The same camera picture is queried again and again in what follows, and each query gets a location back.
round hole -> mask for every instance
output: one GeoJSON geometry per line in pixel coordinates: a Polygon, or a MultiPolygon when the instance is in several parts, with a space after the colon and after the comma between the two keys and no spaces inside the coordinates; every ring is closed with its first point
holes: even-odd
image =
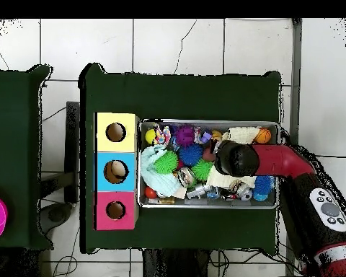
{"type": "Polygon", "coordinates": [[[125,215],[125,206],[119,202],[111,202],[107,204],[107,216],[113,220],[120,220],[125,215]]]}
{"type": "Polygon", "coordinates": [[[122,183],[129,171],[127,165],[121,160],[112,160],[107,162],[104,167],[104,177],[111,184],[122,183]]]}
{"type": "Polygon", "coordinates": [[[107,126],[105,131],[107,138],[111,142],[121,142],[126,135],[125,127],[120,123],[112,123],[107,126]]]}

dark green tablecloth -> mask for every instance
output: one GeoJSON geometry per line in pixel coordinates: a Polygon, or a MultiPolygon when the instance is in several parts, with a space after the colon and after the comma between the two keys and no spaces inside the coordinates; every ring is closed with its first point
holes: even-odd
{"type": "Polygon", "coordinates": [[[37,227],[39,88],[49,74],[49,66],[27,72],[0,71],[0,199],[8,208],[0,247],[50,247],[37,227]]]}
{"type": "Polygon", "coordinates": [[[93,113],[135,113],[142,118],[278,122],[280,75],[154,76],[106,74],[89,64],[81,89],[81,249],[101,247],[232,249],[262,247],[275,254],[276,210],[140,208],[132,231],[94,231],[93,113]]]}

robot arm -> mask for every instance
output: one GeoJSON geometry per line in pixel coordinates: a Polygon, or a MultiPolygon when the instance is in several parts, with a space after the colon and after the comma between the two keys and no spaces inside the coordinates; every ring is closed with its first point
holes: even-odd
{"type": "Polygon", "coordinates": [[[216,169],[234,177],[274,175],[281,211],[296,257],[310,276],[346,277],[346,217],[311,164],[286,145],[222,141],[216,169]]]}

yellow block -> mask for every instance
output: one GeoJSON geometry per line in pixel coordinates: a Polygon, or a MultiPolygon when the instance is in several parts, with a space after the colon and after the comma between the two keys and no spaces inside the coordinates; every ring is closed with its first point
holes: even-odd
{"type": "Polygon", "coordinates": [[[134,114],[97,113],[97,151],[101,152],[136,152],[137,125],[139,119],[134,114]],[[112,142],[107,138],[107,127],[119,123],[125,129],[125,138],[112,142]]]}

metal tray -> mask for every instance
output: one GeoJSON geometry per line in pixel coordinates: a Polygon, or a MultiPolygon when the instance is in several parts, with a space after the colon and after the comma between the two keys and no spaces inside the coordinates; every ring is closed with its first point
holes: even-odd
{"type": "MultiPolygon", "coordinates": [[[[274,209],[279,203],[279,181],[278,178],[275,178],[275,189],[269,194],[269,197],[266,201],[258,202],[253,198],[250,201],[225,201],[222,199],[208,199],[206,197],[201,197],[201,199],[192,198],[192,199],[178,199],[174,204],[152,204],[148,202],[148,199],[145,197],[145,187],[146,184],[141,177],[141,152],[148,146],[145,141],[145,133],[148,129],[153,128],[155,121],[152,120],[140,120],[138,124],[138,135],[141,147],[138,151],[138,204],[144,208],[222,208],[222,209],[274,209]]],[[[226,132],[228,128],[234,128],[238,126],[254,126],[254,127],[263,127],[268,128],[272,134],[272,138],[269,141],[269,144],[280,144],[280,126],[275,122],[268,121],[215,121],[215,120],[176,120],[176,119],[162,119],[159,122],[159,125],[169,125],[169,126],[182,126],[182,125],[191,125],[191,126],[200,126],[202,129],[208,129],[210,131],[217,130],[221,132],[226,132]]]]}

